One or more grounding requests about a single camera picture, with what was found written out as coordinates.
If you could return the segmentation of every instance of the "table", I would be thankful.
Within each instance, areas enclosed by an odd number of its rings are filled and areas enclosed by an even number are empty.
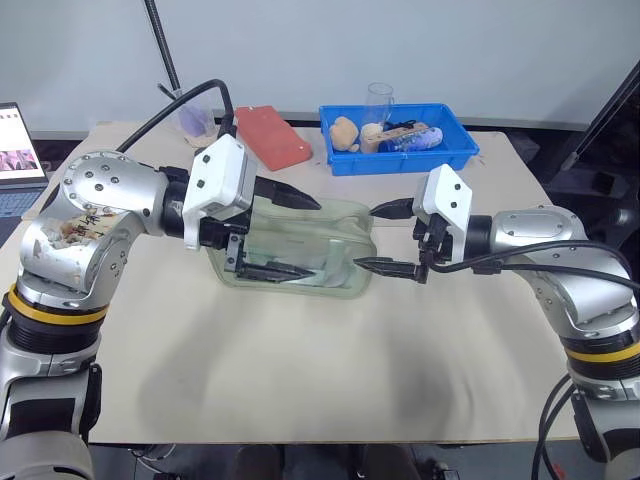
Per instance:
[[[136,126],[99,124],[72,157],[114,148]],[[369,206],[411,196],[424,175],[333,177],[319,130],[297,131],[313,158],[259,174]],[[461,176],[474,213],[549,203],[502,133],[473,137],[481,153]],[[193,148],[163,124],[128,153],[188,167]],[[0,249],[2,285],[15,281],[33,215]],[[410,225],[376,219],[378,253],[415,261]],[[91,440],[120,443],[532,439],[565,373],[555,333],[513,273],[432,273],[426,286],[374,276],[354,300],[247,291],[218,281],[203,250],[149,236],[131,250],[98,361],[102,415]],[[551,437],[575,436],[567,409]]]

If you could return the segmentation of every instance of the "laptop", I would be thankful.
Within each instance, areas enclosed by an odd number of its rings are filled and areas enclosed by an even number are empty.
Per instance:
[[[0,218],[22,216],[47,183],[18,104],[0,103]]]

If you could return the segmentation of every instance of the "beige sponge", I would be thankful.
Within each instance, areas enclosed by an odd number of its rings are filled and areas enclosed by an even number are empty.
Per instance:
[[[329,128],[329,136],[334,150],[349,150],[358,137],[358,127],[347,117],[338,117]]]

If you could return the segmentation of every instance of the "cable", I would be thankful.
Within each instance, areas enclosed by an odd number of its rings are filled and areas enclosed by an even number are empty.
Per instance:
[[[565,374],[549,393],[547,400],[542,407],[542,413],[540,414],[540,421],[538,422],[538,437],[541,437],[544,432],[544,425],[547,423],[547,416],[549,415],[549,409],[551,408],[551,404],[555,400],[558,392],[562,389],[562,387],[571,379],[569,374]],[[555,470],[553,469],[553,465],[551,464],[551,460],[549,460],[549,453],[547,452],[546,445],[542,445],[542,460],[544,461],[545,466],[547,467],[547,471],[551,476],[552,480],[560,480],[558,475],[556,475]]]
[[[563,265],[534,265],[534,264],[520,264],[511,263],[508,265],[502,265],[502,270],[532,270],[536,272],[552,272],[552,273],[566,273],[569,275],[579,275],[581,277],[597,278],[598,280],[606,280],[607,282],[617,283],[624,285],[632,290],[640,290],[640,283],[634,282],[624,277],[617,275],[611,275],[610,273],[598,272],[596,270],[587,270],[586,268],[574,268],[565,267]]]
[[[158,461],[164,460],[165,458],[170,456],[175,449],[176,449],[176,444],[174,443],[169,448],[169,451],[167,453],[165,453],[164,455],[160,455],[159,457],[149,457],[148,455],[143,455],[141,458],[147,460],[148,462],[158,462]]]
[[[180,81],[178,80],[178,74],[176,68],[173,65],[171,58],[171,52],[169,52],[169,45],[167,45],[167,38],[164,36],[164,30],[162,29],[162,22],[160,21],[160,15],[158,14],[158,7],[154,0],[144,0],[144,6],[147,7],[147,15],[149,15],[149,21],[151,22],[151,28],[153,34],[156,37],[158,48],[160,49],[160,55],[162,56],[162,62],[164,68],[167,71],[169,82],[171,82],[171,88],[175,90],[180,89]]]
[[[145,446],[142,450],[135,450],[133,448],[129,448],[129,453],[131,455],[133,455],[134,458],[142,458],[145,455],[148,455],[149,453],[151,453],[151,450],[155,447],[155,445],[147,445]]]
[[[562,247],[575,247],[575,248],[596,248],[598,250],[604,250],[614,255],[622,266],[627,271],[629,276],[631,276],[631,267],[629,266],[629,262],[627,259],[615,248],[600,242],[592,242],[591,240],[556,240],[553,242],[542,242],[542,243],[533,243],[531,245],[525,245],[523,247],[510,248],[509,250],[504,250],[502,252],[490,253],[488,255],[482,255],[480,257],[471,258],[469,260],[465,260],[463,262],[454,263],[451,265],[429,265],[429,267],[438,272],[438,273],[451,273],[458,272],[460,270],[465,270],[467,268],[471,268],[475,265],[485,262],[492,262],[496,260],[503,260],[507,257],[513,257],[515,255],[522,255],[524,253],[532,253],[539,252],[542,250],[550,250],[552,248],[562,248]]]
[[[6,308],[2,310],[2,313],[0,313],[0,332],[9,321],[10,317],[11,317],[11,314],[9,313],[9,310],[7,310]]]
[[[163,472],[162,470],[158,470],[155,467],[152,467],[151,465],[149,465],[147,462],[145,462],[142,458],[136,458],[136,463],[139,463],[140,465],[142,465],[144,468],[146,468],[147,470],[152,471],[153,473],[167,473],[167,472]]]
[[[547,418],[546,423],[543,426],[542,434],[538,437],[538,443],[536,444],[536,450],[533,453],[533,461],[531,464],[531,480],[538,480],[540,475],[540,457],[542,456],[542,449],[544,448],[545,441],[547,440],[547,435],[549,434],[549,430],[551,430],[551,426],[553,422],[558,417],[558,413],[562,410],[565,403],[571,398],[571,395],[576,390],[575,385],[570,385],[567,390],[562,394],[562,397],[558,400],[558,402],[551,410],[549,414],[549,418]]]
[[[140,140],[144,135],[146,135],[149,130],[159,124],[162,120],[167,118],[171,112],[178,109],[189,100],[194,97],[197,97],[203,92],[207,90],[211,90],[212,88],[218,87],[220,89],[220,95],[222,95],[222,102],[224,103],[224,116],[222,117],[222,121],[220,122],[220,131],[218,132],[218,138],[220,138],[225,133],[234,132],[233,129],[233,104],[231,103],[231,97],[229,96],[229,90],[227,90],[227,86],[222,80],[218,80],[217,78],[213,80],[207,80],[200,85],[193,87],[184,95],[178,97],[169,105],[164,107],[158,113],[156,113],[151,119],[149,119],[144,125],[142,125],[138,130],[133,132],[129,138],[127,138],[122,144],[116,148],[118,152],[124,153],[131,146]]]

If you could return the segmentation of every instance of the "blue crate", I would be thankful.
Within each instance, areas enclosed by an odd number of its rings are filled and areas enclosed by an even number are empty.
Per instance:
[[[325,105],[320,107],[322,133],[327,144],[327,163],[334,175],[371,175],[378,173],[428,172],[444,163],[454,170],[464,168],[480,149],[460,125],[451,109],[442,103],[397,104],[391,107],[390,122],[416,120],[442,130],[443,141],[423,152],[351,153],[333,150],[329,127],[345,116],[358,128],[362,126],[363,105]]]

